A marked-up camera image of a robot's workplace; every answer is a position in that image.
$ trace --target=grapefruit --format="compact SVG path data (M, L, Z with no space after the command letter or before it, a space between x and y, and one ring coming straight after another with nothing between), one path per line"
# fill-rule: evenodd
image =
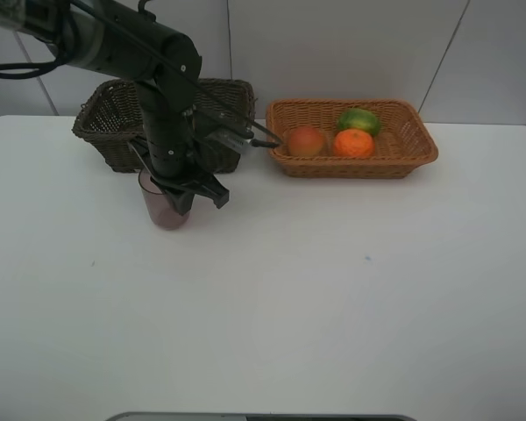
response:
M313 127L298 127L288 136L288 152L292 156L319 155L326 142L325 135Z

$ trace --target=white wall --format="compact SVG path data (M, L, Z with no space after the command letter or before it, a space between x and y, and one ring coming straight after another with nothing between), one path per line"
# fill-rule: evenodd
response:
M526 125L526 0L472 0L422 115Z
M0 28L0 63L25 62L14 34ZM7 114L53 115L38 79L0 80L0 116Z
M137 0L122 0L133 6ZM526 124L526 0L471 0L425 99L467 0L155 0L159 21L185 32L203 76L246 79L268 102L288 96L408 99L426 121ZM23 37L34 61L51 58ZM0 29L0 62L25 61ZM75 115L109 79L61 68L0 81L0 115ZM53 108L47 101L52 98Z
M417 108L466 0L230 0L234 77L258 115L281 97L396 97Z

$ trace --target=dark brown wicker basket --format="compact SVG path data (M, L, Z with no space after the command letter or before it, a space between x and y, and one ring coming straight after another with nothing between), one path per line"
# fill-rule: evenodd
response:
M201 79L201 85L235 110L253 119L255 99L252 85L243 81ZM205 109L223 112L238 121L229 111L198 93L195 104ZM133 173L142 168L127 142L144 135L139 100L132 82L115 80L102 83L82 106L73 133L93 145L105 162L118 173ZM231 173L239 163L239 154L215 142L201 146L203 158L212 172Z

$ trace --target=wicker basket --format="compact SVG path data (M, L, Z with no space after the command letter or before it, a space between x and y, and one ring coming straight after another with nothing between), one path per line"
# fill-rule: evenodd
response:
M414 169L435 161L438 150L415 109L396 100L288 99L275 101L267 110L267 127L283 139L300 126L311 126L333 139L336 123L349 108L369 110L380 118L382 130L375 138L374 156L368 159L337 156L299 158L285 146L270 151L291 177L403 178Z
M201 79L201 85L217 95L235 110L253 118L255 100L252 86L243 81ZM205 109L223 112L227 118L236 117L202 93L195 104ZM113 171L133 173L142 168L140 160L127 142L144 135L139 100L132 82L121 80L101 84L82 106L73 133L93 145ZM207 168L212 172L231 173L239 163L239 154L215 142L201 146Z

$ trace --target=light brown wicker basket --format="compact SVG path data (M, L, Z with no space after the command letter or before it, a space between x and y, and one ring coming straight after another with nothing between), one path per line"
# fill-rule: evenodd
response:
M405 101L280 100L271 103L267 109L267 127L285 140L289 131L301 126L321 129L329 139L333 139L339 116L349 108L369 110L380 119L382 130L375 138L374 155L367 159L328 154L300 158L290 156L287 147L280 146L271 150L270 154L286 175L304 178L403 178L414 169L437 159L437 146L417 111Z

